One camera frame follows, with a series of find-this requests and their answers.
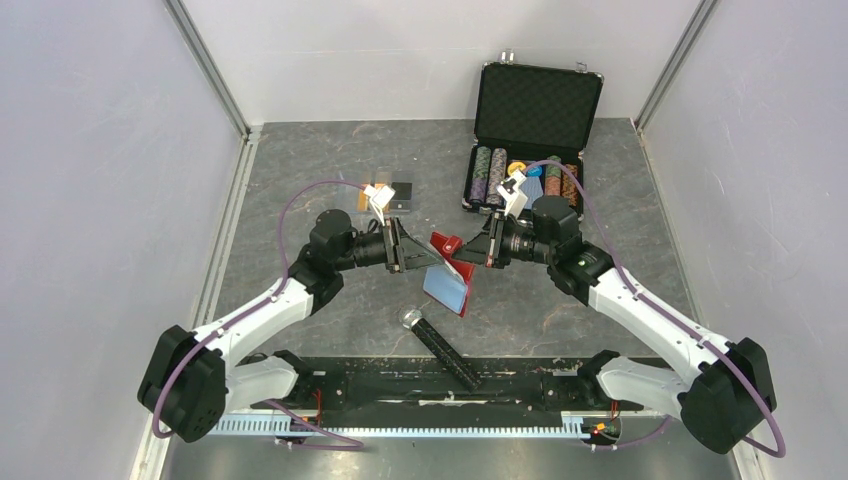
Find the red leather card holder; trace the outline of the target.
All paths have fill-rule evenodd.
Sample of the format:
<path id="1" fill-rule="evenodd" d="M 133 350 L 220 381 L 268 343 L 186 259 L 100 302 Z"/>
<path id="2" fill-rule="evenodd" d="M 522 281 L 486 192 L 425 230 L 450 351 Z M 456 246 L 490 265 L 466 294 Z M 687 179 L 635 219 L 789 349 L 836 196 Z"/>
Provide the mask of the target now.
<path id="1" fill-rule="evenodd" d="M 442 265 L 426 269 L 423 291 L 446 307 L 464 317 L 471 297 L 472 276 L 475 266 L 454 258 L 464 241 L 458 236 L 448 236 L 434 231 L 430 236 L 430 245 L 444 260 Z"/>

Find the black VIP card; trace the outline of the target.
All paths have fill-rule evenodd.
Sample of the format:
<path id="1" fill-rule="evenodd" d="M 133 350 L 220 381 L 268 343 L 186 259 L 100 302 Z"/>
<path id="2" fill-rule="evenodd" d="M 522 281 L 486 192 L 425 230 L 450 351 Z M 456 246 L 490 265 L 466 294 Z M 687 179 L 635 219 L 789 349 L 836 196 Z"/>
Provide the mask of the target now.
<path id="1" fill-rule="evenodd" d="M 414 175 L 412 172 L 399 171 L 391 175 L 389 186 L 394 195 L 388 205 L 390 213 L 408 213 L 413 209 Z"/>

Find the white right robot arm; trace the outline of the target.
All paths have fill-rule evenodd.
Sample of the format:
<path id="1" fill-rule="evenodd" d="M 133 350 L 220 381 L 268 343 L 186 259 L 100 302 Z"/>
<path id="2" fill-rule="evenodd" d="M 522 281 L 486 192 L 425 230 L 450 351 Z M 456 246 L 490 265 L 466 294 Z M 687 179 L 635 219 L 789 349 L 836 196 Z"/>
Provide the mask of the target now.
<path id="1" fill-rule="evenodd" d="M 654 367 L 611 350 L 596 354 L 578 371 L 585 405 L 647 407 L 681 421 L 718 454 L 740 442 L 753 445 L 758 425 L 774 425 L 776 396 L 760 344 L 712 332 L 644 288 L 610 253 L 583 239 L 566 199 L 543 196 L 531 216 L 524 226 L 504 212 L 491 214 L 454 259 L 495 269 L 513 261 L 542 264 L 558 290 L 624 327 L 666 363 Z"/>

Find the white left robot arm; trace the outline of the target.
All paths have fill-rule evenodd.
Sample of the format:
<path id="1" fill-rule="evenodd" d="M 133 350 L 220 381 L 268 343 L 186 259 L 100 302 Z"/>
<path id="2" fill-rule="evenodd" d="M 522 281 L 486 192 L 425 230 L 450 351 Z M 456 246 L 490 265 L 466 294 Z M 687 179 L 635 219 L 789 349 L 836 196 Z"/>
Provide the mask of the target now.
<path id="1" fill-rule="evenodd" d="M 266 291 L 217 321 L 195 330 L 174 325 L 160 335 L 137 393 L 153 415 L 153 434 L 190 443 L 232 410 L 266 400 L 306 405 L 314 381 L 295 361 L 278 355 L 253 363 L 245 358 L 328 305 L 343 288 L 346 270 L 383 265 L 396 274 L 443 262 L 396 218 L 358 231 L 347 213 L 322 212 L 297 259 Z"/>

